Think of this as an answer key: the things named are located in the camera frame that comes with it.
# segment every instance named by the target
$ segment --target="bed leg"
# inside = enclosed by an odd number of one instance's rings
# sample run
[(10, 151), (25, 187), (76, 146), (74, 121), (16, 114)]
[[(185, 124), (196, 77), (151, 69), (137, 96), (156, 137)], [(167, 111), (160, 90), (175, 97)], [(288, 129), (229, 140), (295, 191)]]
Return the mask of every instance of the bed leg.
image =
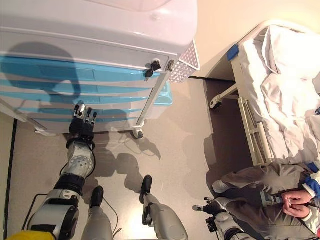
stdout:
[(232, 93), (234, 93), (235, 91), (237, 91), (237, 84), (229, 87), (227, 90), (225, 90), (223, 93), (215, 96), (211, 102), (210, 102), (210, 108), (211, 109), (217, 109), (218, 107), (221, 106), (222, 104), (222, 99), (238, 99), (239, 97), (236, 95), (231, 95)]

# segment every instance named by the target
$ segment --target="robotic arm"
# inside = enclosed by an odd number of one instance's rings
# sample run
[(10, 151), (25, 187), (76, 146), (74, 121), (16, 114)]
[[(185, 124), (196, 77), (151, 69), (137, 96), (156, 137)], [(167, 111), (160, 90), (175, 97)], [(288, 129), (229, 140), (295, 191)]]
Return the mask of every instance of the robotic arm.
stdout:
[(91, 117), (91, 112), (84, 104), (75, 106), (69, 127), (72, 138), (66, 144), (68, 162), (53, 190), (31, 217), (28, 230), (50, 232), (57, 240), (69, 240), (74, 236), (82, 188), (96, 165), (93, 129), (97, 113)]
[(212, 217), (205, 220), (210, 233), (218, 232), (221, 239), (224, 240), (256, 240), (249, 234), (245, 233), (235, 222), (231, 214), (222, 209), (213, 198), (205, 197), (204, 200), (207, 201), (208, 205), (195, 205), (192, 209), (212, 215)]

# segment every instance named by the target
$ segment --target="bed rail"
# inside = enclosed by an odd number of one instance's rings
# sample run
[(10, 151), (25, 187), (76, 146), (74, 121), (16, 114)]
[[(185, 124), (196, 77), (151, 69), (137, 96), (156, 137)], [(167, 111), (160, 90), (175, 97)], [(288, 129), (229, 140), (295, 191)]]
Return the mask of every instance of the bed rail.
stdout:
[(256, 123), (246, 99), (239, 97), (238, 103), (253, 165), (271, 163), (272, 154), (263, 123)]
[(271, 20), (267, 20), (267, 21), (260, 23), (258, 26), (256, 26), (254, 29), (252, 29), (247, 35), (245, 35), (238, 42), (238, 44), (242, 44), (250, 39), (255, 39), (262, 30), (264, 30), (265, 28), (267, 28), (270, 25), (276, 25), (279, 27), (288, 28), (288, 29), (291, 29), (291, 30), (293, 30), (295, 32), (299, 32), (299, 33), (314, 33), (309, 28), (307, 28), (305, 26), (301, 26), (301, 25), (293, 23), (293, 22), (284, 21), (284, 20), (280, 20), (280, 19), (271, 19)]

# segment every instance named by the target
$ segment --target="baseboard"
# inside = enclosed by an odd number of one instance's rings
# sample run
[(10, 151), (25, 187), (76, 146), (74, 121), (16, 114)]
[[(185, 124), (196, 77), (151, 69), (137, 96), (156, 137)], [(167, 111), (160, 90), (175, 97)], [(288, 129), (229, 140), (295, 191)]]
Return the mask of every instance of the baseboard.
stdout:
[(7, 235), (8, 235), (8, 213), (9, 213), (10, 185), (11, 185), (12, 163), (13, 163), (14, 151), (15, 151), (17, 124), (18, 124), (18, 120), (14, 119), (13, 129), (12, 129), (12, 137), (11, 137), (11, 150), (10, 150), (10, 159), (9, 159), (9, 168), (8, 168), (8, 179), (7, 179), (6, 193), (5, 193), (3, 239), (7, 239)]
[(190, 79), (218, 81), (218, 82), (236, 82), (236, 81), (231, 81), (231, 80), (223, 80), (223, 79), (217, 79), (217, 78), (211, 78), (211, 77), (202, 77), (202, 76), (190, 76), (189, 78)]

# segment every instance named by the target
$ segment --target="gray pants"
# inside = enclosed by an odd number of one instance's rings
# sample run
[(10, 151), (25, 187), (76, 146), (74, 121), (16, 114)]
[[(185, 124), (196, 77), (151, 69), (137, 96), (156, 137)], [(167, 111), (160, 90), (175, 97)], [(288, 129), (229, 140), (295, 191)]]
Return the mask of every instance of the gray pants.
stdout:
[[(237, 173), (231, 172), (222, 181), (235, 188), (257, 188), (274, 195), (281, 192), (303, 189), (302, 184), (310, 173), (303, 165), (282, 165), (271, 163), (265, 166), (246, 168)], [(266, 239), (297, 240), (316, 239), (303, 222), (282, 211), (283, 204), (256, 207), (245, 201), (233, 201), (226, 209), (239, 220), (247, 222)]]
[(89, 209), (88, 221), (83, 230), (81, 240), (113, 240), (111, 223), (101, 207)]

